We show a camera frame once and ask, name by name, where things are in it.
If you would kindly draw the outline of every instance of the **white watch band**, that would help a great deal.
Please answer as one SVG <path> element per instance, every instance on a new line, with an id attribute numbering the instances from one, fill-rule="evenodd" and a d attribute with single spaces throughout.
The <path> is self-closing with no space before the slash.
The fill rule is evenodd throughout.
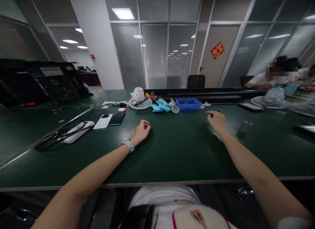
<path id="1" fill-rule="evenodd" d="M 130 142 L 130 139 L 126 139 L 123 143 L 122 143 L 122 145 L 127 145 L 127 147 L 129 148 L 129 150 L 130 150 L 130 152 L 132 152 L 132 151 L 134 151 L 134 146 L 132 145 L 132 143 Z"/>

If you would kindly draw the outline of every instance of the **red decoration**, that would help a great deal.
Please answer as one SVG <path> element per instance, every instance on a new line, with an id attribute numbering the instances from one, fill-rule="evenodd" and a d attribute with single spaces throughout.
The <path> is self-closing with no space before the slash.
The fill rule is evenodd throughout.
<path id="1" fill-rule="evenodd" d="M 219 42 L 212 50 L 211 50 L 211 54 L 213 56 L 214 59 L 217 59 L 222 53 L 224 53 L 224 47 L 222 42 Z"/>

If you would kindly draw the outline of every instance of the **door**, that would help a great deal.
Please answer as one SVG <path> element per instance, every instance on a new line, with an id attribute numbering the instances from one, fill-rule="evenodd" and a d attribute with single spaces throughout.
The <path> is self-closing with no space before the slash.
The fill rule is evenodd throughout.
<path id="1" fill-rule="evenodd" d="M 239 25 L 211 25 L 201 63 L 201 67 L 203 68 L 199 73 L 200 75 L 204 75 L 206 77 L 205 88 L 217 88 L 238 30 Z M 224 47 L 224 52 L 219 57 L 217 57 L 217 59 L 214 59 L 211 50 L 220 42 Z"/>

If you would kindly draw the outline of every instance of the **metal can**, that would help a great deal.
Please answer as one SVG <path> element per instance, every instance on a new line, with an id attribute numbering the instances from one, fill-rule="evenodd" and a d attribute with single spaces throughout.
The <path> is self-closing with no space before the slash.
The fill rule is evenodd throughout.
<path id="1" fill-rule="evenodd" d="M 247 133 L 247 131 L 252 127 L 252 125 L 253 123 L 251 123 L 250 121 L 244 121 L 239 131 Z"/>

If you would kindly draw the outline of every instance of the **red stripe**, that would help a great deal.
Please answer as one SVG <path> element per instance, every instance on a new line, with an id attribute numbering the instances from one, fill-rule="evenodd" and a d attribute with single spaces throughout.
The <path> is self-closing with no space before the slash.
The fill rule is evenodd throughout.
<path id="1" fill-rule="evenodd" d="M 229 229 L 231 229 L 229 222 L 226 219 L 224 219 L 224 220 L 225 220 L 227 226 L 229 227 Z"/>
<path id="2" fill-rule="evenodd" d="M 174 218 L 174 212 L 172 213 L 172 219 L 173 219 L 173 226 L 174 226 L 174 229 L 177 229 L 176 227 L 176 222 L 175 222 L 175 218 Z"/>

